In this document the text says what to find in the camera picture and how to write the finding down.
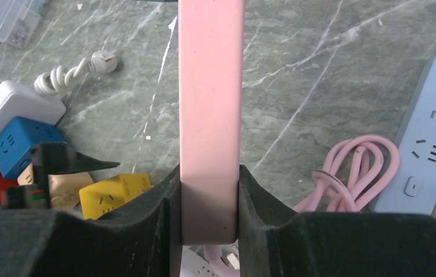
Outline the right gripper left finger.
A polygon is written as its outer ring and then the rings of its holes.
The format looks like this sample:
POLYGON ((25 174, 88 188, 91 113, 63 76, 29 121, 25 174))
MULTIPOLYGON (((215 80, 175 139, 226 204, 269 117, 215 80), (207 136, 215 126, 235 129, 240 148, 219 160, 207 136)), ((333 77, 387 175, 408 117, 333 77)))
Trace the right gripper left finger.
POLYGON ((0 207, 0 276, 179 276, 180 169, 98 220, 0 207))

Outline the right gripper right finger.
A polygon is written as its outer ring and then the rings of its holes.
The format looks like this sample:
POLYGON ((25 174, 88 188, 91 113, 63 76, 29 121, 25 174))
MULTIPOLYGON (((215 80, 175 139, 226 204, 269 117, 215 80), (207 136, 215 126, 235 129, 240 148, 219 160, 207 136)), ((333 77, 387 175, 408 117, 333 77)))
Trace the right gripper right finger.
POLYGON ((298 213, 240 167, 242 276, 436 276, 436 219, 298 213))

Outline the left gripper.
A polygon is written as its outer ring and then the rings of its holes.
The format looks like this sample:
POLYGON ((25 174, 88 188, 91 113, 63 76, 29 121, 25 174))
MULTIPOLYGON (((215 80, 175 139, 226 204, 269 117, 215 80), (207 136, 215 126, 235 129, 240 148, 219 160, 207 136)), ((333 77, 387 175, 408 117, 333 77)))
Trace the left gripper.
MULTIPOLYGON (((45 167, 49 174, 69 174, 111 169, 119 162, 102 161, 78 152, 67 143, 42 143, 29 150, 31 164, 45 167)), ((26 209, 9 207, 9 190, 2 191, 1 206, 7 209, 26 209)))

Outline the beige cube plug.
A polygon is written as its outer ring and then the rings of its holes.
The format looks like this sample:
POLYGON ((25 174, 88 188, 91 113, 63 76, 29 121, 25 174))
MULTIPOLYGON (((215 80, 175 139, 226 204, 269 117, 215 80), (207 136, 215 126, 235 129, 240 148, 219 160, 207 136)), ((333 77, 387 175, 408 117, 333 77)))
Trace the beige cube plug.
POLYGON ((30 164, 19 176, 18 186, 9 190, 9 207, 73 208, 80 201, 79 191, 92 183, 88 172, 49 174, 45 167, 30 164))

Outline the white cube plug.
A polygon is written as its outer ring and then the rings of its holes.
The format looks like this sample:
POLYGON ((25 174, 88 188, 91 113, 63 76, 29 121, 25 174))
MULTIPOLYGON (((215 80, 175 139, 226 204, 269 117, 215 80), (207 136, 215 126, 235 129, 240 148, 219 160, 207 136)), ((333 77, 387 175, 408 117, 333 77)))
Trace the white cube plug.
POLYGON ((183 249, 180 277, 218 277, 218 274, 197 253, 190 249, 183 249))

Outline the yellow cube plug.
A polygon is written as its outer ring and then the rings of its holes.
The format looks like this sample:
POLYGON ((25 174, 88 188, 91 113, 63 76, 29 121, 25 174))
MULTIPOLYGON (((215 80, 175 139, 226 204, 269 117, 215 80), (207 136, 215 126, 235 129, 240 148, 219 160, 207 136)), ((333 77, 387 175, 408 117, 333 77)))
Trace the yellow cube plug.
POLYGON ((98 219, 151 189, 147 173, 119 174, 79 190, 84 219, 98 219))

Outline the white power strip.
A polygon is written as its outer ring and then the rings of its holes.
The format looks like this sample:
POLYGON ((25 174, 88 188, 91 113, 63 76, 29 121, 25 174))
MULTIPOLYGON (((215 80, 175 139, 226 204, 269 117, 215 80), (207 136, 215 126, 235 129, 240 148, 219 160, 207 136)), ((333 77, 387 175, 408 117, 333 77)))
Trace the white power strip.
POLYGON ((14 117, 56 124, 66 107, 55 96, 41 95, 14 81, 0 83, 0 132, 14 117))

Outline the clear screw box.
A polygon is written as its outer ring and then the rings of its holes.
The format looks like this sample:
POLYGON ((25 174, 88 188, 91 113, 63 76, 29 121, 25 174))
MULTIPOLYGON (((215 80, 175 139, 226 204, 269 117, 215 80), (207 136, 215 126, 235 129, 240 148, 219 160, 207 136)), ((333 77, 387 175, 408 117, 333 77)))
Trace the clear screw box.
POLYGON ((49 3, 49 0, 0 0, 0 44, 25 48, 49 3))

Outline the blue power strip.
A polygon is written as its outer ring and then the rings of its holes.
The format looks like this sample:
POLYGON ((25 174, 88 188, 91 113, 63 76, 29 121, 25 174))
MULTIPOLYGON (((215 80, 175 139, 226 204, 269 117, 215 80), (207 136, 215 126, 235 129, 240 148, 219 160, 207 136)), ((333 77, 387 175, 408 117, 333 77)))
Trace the blue power strip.
POLYGON ((436 204, 436 55, 423 68, 394 143, 398 171, 370 210, 431 214, 436 204))

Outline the pink power strip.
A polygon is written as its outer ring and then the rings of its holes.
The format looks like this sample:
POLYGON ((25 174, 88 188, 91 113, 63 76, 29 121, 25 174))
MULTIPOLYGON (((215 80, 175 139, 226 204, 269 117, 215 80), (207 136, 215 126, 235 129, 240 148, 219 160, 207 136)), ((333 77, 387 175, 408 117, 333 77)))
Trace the pink power strip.
POLYGON ((237 237, 244 1, 178 3, 182 242, 237 237))

